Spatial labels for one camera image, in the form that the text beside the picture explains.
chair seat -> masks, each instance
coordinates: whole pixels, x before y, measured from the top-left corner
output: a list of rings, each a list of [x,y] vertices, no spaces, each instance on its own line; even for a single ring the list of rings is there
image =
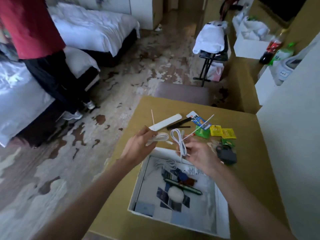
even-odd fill
[[[209,89],[204,87],[160,82],[154,96],[210,106]]]

pink bag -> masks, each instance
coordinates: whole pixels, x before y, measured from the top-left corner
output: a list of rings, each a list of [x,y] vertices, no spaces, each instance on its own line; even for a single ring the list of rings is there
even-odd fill
[[[223,69],[224,69],[224,66],[222,63],[213,62],[209,67],[207,79],[215,82],[220,81]]]

mattress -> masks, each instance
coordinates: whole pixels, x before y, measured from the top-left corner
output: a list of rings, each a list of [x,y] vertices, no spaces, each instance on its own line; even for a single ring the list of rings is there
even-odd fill
[[[118,54],[124,39],[139,22],[131,15],[109,11],[86,10],[83,7],[58,3],[48,11],[67,46],[81,50]]]
[[[99,70],[96,61],[82,50],[66,47],[64,51],[66,63],[76,78],[90,67]],[[53,101],[24,63],[0,61],[0,145],[5,147]]]

sneaker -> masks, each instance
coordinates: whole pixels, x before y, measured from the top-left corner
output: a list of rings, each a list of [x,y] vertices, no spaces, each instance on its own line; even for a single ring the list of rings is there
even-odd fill
[[[66,111],[66,112],[64,113],[64,115],[63,115],[62,118],[63,118],[64,120],[73,120],[73,119],[79,120],[79,119],[82,118],[82,116],[83,116],[83,114],[80,113],[80,112],[78,112],[78,111],[75,112],[74,114]]]
[[[89,103],[83,103],[83,104],[90,110],[96,107],[93,101],[90,101]]]

hand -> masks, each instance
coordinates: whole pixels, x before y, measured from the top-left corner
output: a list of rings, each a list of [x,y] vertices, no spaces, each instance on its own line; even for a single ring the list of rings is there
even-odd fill
[[[220,164],[220,159],[206,144],[197,141],[197,139],[188,137],[185,140],[186,151],[190,156],[186,159],[191,162],[196,168],[201,169],[206,175],[209,175],[217,164]]]
[[[120,159],[128,163],[132,168],[140,164],[156,147],[156,141],[148,146],[146,146],[146,143],[157,134],[158,132],[150,130],[148,127],[144,126],[128,140]]]

